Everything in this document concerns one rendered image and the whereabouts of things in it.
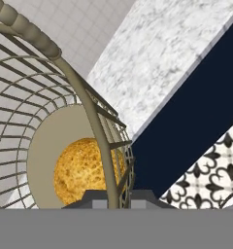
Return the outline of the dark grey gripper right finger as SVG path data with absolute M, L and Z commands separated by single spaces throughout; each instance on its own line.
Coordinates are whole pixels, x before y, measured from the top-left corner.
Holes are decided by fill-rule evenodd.
M 152 190 L 133 190 L 130 194 L 131 209 L 175 209 L 175 206 L 168 204 L 155 197 Z

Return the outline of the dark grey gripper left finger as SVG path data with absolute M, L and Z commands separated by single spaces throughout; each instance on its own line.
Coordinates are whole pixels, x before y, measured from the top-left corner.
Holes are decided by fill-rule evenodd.
M 107 209 L 108 196 L 104 190 L 87 190 L 83 198 L 64 206 L 64 209 Z

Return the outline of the beige wire basket with handle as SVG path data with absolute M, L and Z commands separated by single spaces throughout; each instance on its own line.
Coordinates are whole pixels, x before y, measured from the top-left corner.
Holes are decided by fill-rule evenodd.
M 125 124 L 34 23 L 0 0 L 0 209 L 63 208 L 53 172 L 63 150 L 95 138 L 108 208 L 127 208 L 134 157 Z

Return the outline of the round golden bread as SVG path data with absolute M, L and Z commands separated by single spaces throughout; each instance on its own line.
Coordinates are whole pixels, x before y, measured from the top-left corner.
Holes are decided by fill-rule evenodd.
M 59 156 L 53 186 L 64 205 L 77 202 L 87 190 L 106 190 L 101 153 L 95 138 L 83 138 L 67 146 Z

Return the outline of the dark blue marble-topped counter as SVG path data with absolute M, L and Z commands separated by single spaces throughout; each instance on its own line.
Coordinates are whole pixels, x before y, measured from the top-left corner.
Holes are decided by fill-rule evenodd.
M 233 0 L 136 0 L 87 80 L 161 196 L 233 125 Z

